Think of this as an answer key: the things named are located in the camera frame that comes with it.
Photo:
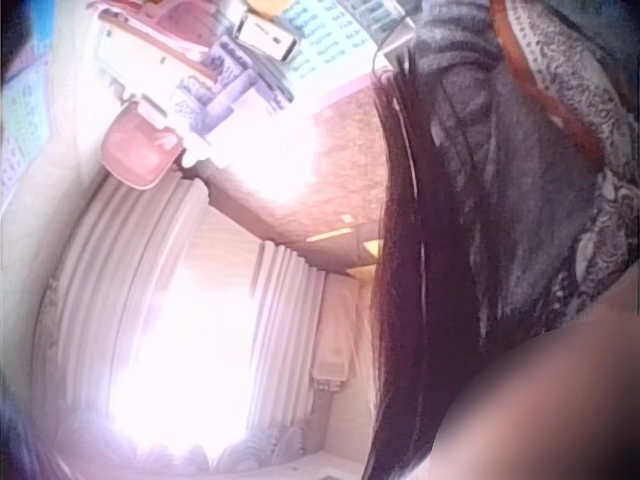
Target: person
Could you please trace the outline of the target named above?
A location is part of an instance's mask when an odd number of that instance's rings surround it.
[[[364,478],[616,478],[637,453],[616,428],[637,418],[621,387],[637,323],[575,321],[638,259],[633,79],[541,2],[426,0],[421,19],[376,87],[389,179]],[[4,380],[0,410],[3,475],[73,478]]]
[[[590,35],[550,3],[424,1],[412,49],[376,85],[389,175],[365,479],[424,463],[473,378],[571,326],[638,260],[637,83],[622,64],[633,56],[612,54],[606,29]],[[633,24],[625,42],[638,52],[638,22],[621,17],[609,32]],[[487,404],[523,414],[498,400],[508,389],[496,385]],[[512,418],[487,409],[497,422]],[[467,423],[453,423],[458,433],[444,436],[470,445]],[[491,443],[495,425],[477,424],[493,458],[510,455],[506,441]],[[518,436],[505,427],[500,438]],[[451,451],[455,441],[443,440]],[[430,479],[485,478],[430,470]]]

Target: wall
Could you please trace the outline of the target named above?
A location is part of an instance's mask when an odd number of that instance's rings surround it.
[[[1,357],[17,400],[29,399],[31,340],[40,297],[104,176],[100,140],[119,104],[92,62],[96,22],[86,2],[56,2],[50,70],[52,134],[2,217]]]
[[[363,285],[360,296],[361,318],[351,376],[333,397],[325,451],[358,464],[369,454],[373,416],[371,410],[372,365],[368,328],[371,285]]]

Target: skin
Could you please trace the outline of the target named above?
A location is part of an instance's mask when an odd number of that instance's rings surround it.
[[[518,349],[454,407],[413,478],[610,478],[598,470],[607,447],[627,434],[640,447],[638,345],[638,317],[605,302]]]

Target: ceiling light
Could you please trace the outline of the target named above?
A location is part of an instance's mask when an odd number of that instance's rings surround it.
[[[344,235],[346,233],[351,233],[353,231],[352,228],[345,227],[340,230],[334,230],[332,232],[321,233],[320,235],[314,235],[313,237],[307,238],[307,242],[317,242],[319,240],[325,240],[327,238],[337,237],[339,235]]]
[[[366,248],[371,255],[376,258],[380,257],[380,250],[382,249],[382,240],[370,240],[368,242],[363,243],[364,248]]]

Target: clothing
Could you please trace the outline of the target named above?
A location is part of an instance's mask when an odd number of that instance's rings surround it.
[[[524,23],[510,25],[511,46],[542,66],[528,64],[530,84],[514,68],[509,39],[496,34],[490,6],[495,13],[499,3],[511,8],[509,21]],[[526,50],[536,47],[534,58]],[[426,0],[414,49],[423,75],[441,80],[428,114],[464,211],[488,202],[495,222],[487,239],[474,218],[463,219],[474,245],[499,245],[498,318],[485,316],[483,331],[524,330],[525,340],[573,321],[638,258],[636,119],[620,110],[604,69],[595,82],[573,78],[579,60],[600,65],[606,52],[528,0]],[[566,64],[553,63],[558,55]],[[600,122],[600,112],[615,122]],[[482,198],[470,193],[478,179]],[[482,286],[486,256],[478,247],[470,257]]]

